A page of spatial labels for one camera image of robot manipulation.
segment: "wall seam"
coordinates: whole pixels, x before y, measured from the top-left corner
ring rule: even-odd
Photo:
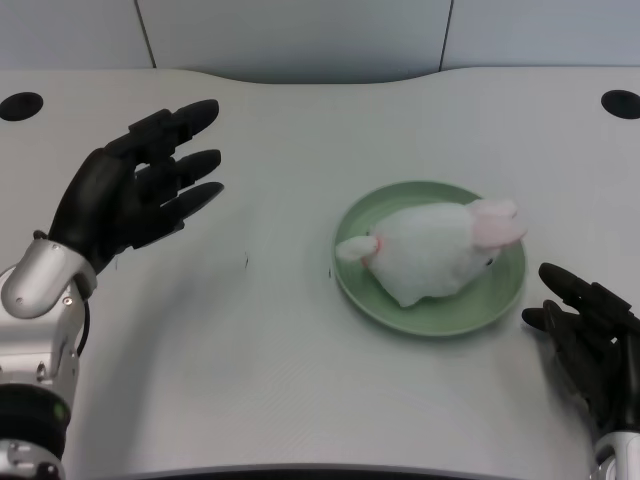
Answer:
[[[144,20],[142,19],[142,12],[140,11],[140,5],[138,4],[138,0],[133,0],[133,4],[136,6],[136,12],[138,14],[138,21],[140,22],[140,28],[142,28],[142,35],[144,36],[144,42],[147,45],[147,52],[149,52],[149,58],[151,59],[151,66],[153,68],[158,68],[156,66],[156,59],[153,56],[153,50],[151,50],[151,43],[149,42],[149,35],[147,35],[147,29],[144,26]]]
[[[453,2],[455,0],[451,0],[451,4],[449,5],[449,18],[447,18],[447,29],[444,31],[444,41],[442,42],[442,54],[440,55],[440,65],[438,66],[438,71],[442,71],[442,64],[444,62],[444,51],[447,48],[447,39],[449,38],[449,27],[451,26],[451,15],[453,14]]]

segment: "white wall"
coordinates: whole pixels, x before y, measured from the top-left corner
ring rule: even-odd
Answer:
[[[443,68],[640,65],[640,0],[455,0]]]
[[[141,0],[158,67],[257,82],[438,71],[450,0]]]
[[[0,68],[140,68],[132,0],[0,0]]]
[[[640,66],[640,0],[454,0],[445,46],[451,5],[140,0],[158,67],[247,81],[378,82],[440,66]],[[134,0],[0,0],[0,68],[151,66]]]

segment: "black cable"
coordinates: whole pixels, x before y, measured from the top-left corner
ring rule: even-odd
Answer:
[[[84,302],[84,326],[82,327],[82,337],[80,338],[80,344],[78,345],[78,357],[82,354],[84,346],[87,344],[87,338],[89,338],[89,325],[91,324],[91,315],[89,313],[89,302]]]

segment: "green plate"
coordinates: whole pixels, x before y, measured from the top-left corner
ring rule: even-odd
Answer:
[[[391,213],[427,203],[467,204],[480,198],[453,185],[436,182],[396,183],[356,202],[340,221],[333,240],[333,266],[338,283],[353,303],[391,328],[424,336],[450,336],[476,330],[500,318],[516,302],[524,285],[526,260],[522,243],[505,249],[485,273],[460,293],[423,298],[409,308],[398,303],[360,262],[336,259],[337,244],[367,230]]]

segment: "round hole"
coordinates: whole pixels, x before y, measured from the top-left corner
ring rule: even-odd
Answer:
[[[0,103],[0,118],[8,122],[26,120],[38,113],[43,104],[44,100],[37,93],[16,93]]]
[[[611,90],[602,96],[602,106],[614,117],[625,120],[640,118],[640,97],[626,90]]]

